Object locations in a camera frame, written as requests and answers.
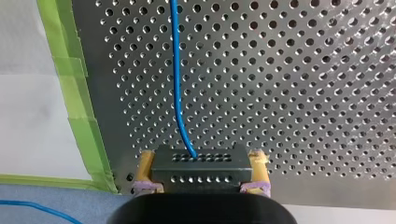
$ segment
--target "white surface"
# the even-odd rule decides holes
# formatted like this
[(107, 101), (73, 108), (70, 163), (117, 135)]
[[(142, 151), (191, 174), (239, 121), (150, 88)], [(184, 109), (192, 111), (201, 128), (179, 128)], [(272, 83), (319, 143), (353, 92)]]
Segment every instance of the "white surface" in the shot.
[(297, 223), (304, 224), (394, 224), (396, 211), (314, 207), (284, 205), (296, 218)]
[(0, 76), (0, 174), (91, 179), (56, 76)]
[(56, 76), (36, 0), (0, 1), (0, 76)]
[(0, 8), (0, 174), (91, 179), (36, 1), (0, 1)]

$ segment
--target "green masking tape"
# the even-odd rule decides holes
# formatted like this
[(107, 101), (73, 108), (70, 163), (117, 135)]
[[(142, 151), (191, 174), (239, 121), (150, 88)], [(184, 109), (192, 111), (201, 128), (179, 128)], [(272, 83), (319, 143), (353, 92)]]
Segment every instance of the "green masking tape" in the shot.
[[(85, 180), (84, 186), (81, 187), (117, 192), (92, 110), (85, 79), (88, 73), (76, 30), (71, 0), (37, 0), (37, 3), (60, 79), (69, 123), (84, 165), (92, 177), (89, 187)], [(75, 187), (76, 183), (82, 183), (57, 178), (52, 180), (59, 180), (59, 184), (63, 187)]]

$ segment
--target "light gray background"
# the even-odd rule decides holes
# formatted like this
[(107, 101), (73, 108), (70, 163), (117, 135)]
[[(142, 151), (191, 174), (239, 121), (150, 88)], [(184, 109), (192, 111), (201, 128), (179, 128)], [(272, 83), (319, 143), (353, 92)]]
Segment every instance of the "light gray background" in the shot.
[[(0, 174), (88, 178), (66, 120), (35, 0), (0, 1), (0, 8)], [(100, 224), (130, 198), (90, 190), (0, 185), (0, 199), (41, 203), (83, 223)], [(308, 224), (396, 220), (395, 211), (287, 208), (299, 223)], [(7, 224), (67, 223), (32, 208), (3, 205), (0, 220)]]

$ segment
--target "hole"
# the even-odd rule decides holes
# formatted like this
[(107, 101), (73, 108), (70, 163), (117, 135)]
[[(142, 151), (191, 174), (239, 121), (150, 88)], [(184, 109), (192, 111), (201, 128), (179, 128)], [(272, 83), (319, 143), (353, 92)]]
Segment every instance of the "hole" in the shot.
[(133, 175), (132, 173), (129, 173), (129, 174), (126, 176), (126, 180), (127, 180), (127, 181), (133, 181), (133, 180), (134, 180), (134, 175)]
[(271, 29), (275, 29), (276, 28), (276, 21), (270, 21), (269, 25), (268, 25)]
[(299, 3), (298, 3), (297, 0), (291, 0), (291, 2), (290, 2), (290, 7), (291, 8), (297, 8), (298, 5), (299, 5)]
[(114, 12), (113, 12), (113, 10), (112, 10), (111, 8), (106, 9), (106, 15), (107, 15), (108, 17), (113, 16), (113, 14), (114, 14)]
[(177, 6), (177, 14), (183, 12), (183, 6)]
[(239, 4), (238, 3), (234, 2), (234, 3), (231, 4), (231, 10), (232, 11), (236, 11), (236, 10), (238, 10), (238, 8), (239, 8)]
[(217, 12), (220, 10), (220, 5), (215, 3), (212, 5), (212, 11)]
[(115, 44), (115, 45), (114, 45), (114, 50), (115, 50), (115, 51), (121, 50), (121, 45), (120, 45), (120, 44)]
[(114, 26), (112, 26), (112, 27), (110, 27), (109, 32), (110, 32), (112, 35), (115, 35), (115, 34), (117, 33), (117, 28), (114, 27)]
[(252, 49), (254, 49), (254, 48), (257, 47), (257, 41), (256, 41), (256, 40), (251, 40), (251, 41), (248, 43), (248, 45), (249, 45)]
[(312, 27), (315, 27), (315, 26), (317, 26), (317, 21), (316, 20), (310, 20), (308, 22), (308, 27), (309, 28), (312, 28)]
[(290, 28), (290, 29), (296, 27), (296, 25), (297, 25), (297, 21), (295, 21), (295, 20), (289, 21), (289, 28)]
[(239, 24), (238, 24), (237, 22), (233, 22), (233, 23), (231, 24), (231, 29), (232, 29), (233, 31), (236, 31), (236, 30), (238, 29), (238, 27), (239, 27)]
[(270, 40), (268, 41), (268, 47), (272, 48), (272, 47), (274, 47), (275, 45), (276, 45), (275, 40), (270, 39)]
[(338, 7), (341, 4), (341, 0), (332, 0), (332, 6)]
[(256, 10), (257, 8), (259, 8), (259, 3), (254, 1), (250, 3), (250, 9), (251, 10)]
[(192, 11), (195, 13), (198, 13), (201, 11), (201, 6), (200, 5), (194, 5), (192, 8)]
[(149, 26), (143, 26), (143, 33), (148, 34), (151, 31)]
[(232, 43), (231, 43), (231, 47), (233, 48), (233, 49), (236, 49), (236, 48), (238, 48), (238, 41), (233, 41)]
[(145, 7), (141, 7), (141, 8), (139, 8), (139, 13), (140, 13), (140, 15), (144, 16), (144, 15), (148, 14), (148, 10)]
[(213, 31), (215, 31), (215, 32), (219, 31), (220, 27), (221, 27), (220, 24), (214, 23), (213, 24)]
[(161, 31), (161, 33), (166, 33), (168, 31), (168, 27), (166, 25), (161, 25), (160, 31)]
[(270, 8), (271, 9), (276, 9), (278, 7), (278, 2), (277, 1), (272, 1), (271, 3), (270, 3)]
[(301, 17), (306, 17), (307, 14), (308, 14), (308, 13), (307, 13), (306, 11), (301, 11), (301, 12), (300, 12), (300, 16), (301, 16)]
[(253, 21), (250, 23), (250, 29), (251, 30), (256, 30), (259, 24), (256, 21)]
[(158, 14), (163, 14), (165, 12), (165, 8), (164, 7), (157, 7), (157, 13)]
[(194, 30), (195, 30), (195, 32), (201, 32), (202, 25), (200, 23), (195, 24)]
[(122, 9), (122, 15), (124, 15), (124, 16), (129, 16), (129, 15), (131, 15), (131, 10), (129, 10), (128, 7), (123, 8), (123, 9)]
[(294, 40), (293, 40), (293, 39), (288, 39), (288, 41), (286, 41), (286, 45), (287, 45), (288, 47), (294, 46)]
[(311, 7), (318, 7), (319, 6), (319, 0), (311, 0)]

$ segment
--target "gray metal panel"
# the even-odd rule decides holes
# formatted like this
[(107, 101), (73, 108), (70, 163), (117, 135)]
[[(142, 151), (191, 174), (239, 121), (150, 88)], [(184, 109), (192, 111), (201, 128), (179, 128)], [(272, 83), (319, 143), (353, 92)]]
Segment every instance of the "gray metal panel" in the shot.
[[(394, 1), (179, 4), (196, 148), (264, 148), (281, 203), (396, 208)], [(74, 10), (95, 115), (127, 193), (142, 148), (183, 147), (169, 6), (74, 1)]]

